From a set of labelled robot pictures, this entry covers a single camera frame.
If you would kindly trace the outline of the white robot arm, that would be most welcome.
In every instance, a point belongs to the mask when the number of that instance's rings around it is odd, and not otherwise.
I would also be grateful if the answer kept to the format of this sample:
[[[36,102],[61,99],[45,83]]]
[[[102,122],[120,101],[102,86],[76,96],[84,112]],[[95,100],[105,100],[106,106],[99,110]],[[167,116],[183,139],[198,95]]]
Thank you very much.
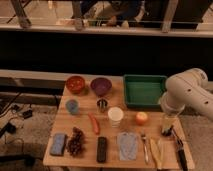
[[[207,83],[206,73],[199,68],[192,68],[166,79],[166,91],[159,100],[164,112],[162,133],[171,128],[186,106],[213,121],[213,94],[205,89]]]

